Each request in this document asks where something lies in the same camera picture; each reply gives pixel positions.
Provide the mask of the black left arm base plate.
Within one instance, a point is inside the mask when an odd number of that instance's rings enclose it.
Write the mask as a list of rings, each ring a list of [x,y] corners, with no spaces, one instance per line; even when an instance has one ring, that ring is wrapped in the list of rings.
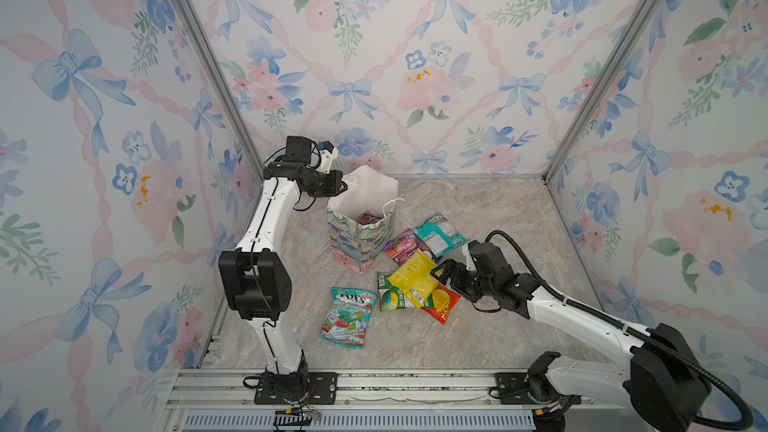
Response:
[[[334,405],[339,374],[297,371],[275,374],[265,371],[254,388],[256,405]]]

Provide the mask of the yellow lemon candy bag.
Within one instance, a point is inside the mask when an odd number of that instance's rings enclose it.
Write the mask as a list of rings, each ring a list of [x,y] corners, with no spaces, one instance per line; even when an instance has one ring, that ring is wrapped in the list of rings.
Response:
[[[414,306],[421,308],[438,286],[438,281],[431,275],[435,267],[436,264],[428,255],[416,251],[390,275],[389,281]]]

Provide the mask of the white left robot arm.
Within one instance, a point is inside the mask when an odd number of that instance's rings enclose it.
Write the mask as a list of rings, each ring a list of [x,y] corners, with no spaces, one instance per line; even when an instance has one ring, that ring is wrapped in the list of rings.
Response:
[[[218,259],[227,305],[256,330],[270,373],[288,376],[305,363],[283,317],[292,298],[292,280],[280,257],[288,220],[303,195],[331,198],[346,190],[340,170],[314,169],[298,162],[269,165],[243,237],[234,250],[222,252]]]

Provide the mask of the purple candy bag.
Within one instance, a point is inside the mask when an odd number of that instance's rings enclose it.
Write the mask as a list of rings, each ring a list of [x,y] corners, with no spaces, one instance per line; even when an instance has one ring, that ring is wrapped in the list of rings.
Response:
[[[357,224],[360,226],[376,225],[380,221],[380,217],[370,213],[363,213],[357,218]]]

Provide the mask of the teal red Fox's candy bag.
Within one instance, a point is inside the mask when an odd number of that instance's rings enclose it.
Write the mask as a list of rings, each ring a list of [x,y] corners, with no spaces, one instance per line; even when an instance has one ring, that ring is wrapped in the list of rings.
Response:
[[[321,325],[321,338],[348,348],[363,348],[376,294],[361,289],[332,288],[331,298],[330,310]]]

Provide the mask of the floral paper gift bag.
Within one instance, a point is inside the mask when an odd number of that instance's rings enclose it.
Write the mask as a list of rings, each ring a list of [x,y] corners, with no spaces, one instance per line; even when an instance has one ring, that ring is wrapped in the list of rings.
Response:
[[[393,234],[399,183],[369,166],[347,174],[347,190],[327,202],[327,223],[333,258],[362,275]]]

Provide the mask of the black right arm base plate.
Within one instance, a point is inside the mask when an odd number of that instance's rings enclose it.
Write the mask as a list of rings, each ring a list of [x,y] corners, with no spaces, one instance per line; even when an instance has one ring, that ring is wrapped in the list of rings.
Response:
[[[502,405],[535,405],[525,372],[498,372],[488,395]]]

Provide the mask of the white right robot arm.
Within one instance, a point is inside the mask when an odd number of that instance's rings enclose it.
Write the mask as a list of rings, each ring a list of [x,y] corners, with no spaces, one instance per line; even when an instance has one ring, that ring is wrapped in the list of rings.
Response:
[[[544,414],[582,398],[597,399],[634,410],[658,431],[685,431],[711,391],[702,373],[689,366],[694,356],[669,328],[634,337],[634,324],[548,291],[534,275],[510,266],[467,267],[448,260],[431,275],[471,303],[490,297],[500,309],[555,327],[609,360],[585,362],[544,352],[528,368],[524,384],[500,392],[499,399],[526,394],[543,405]]]

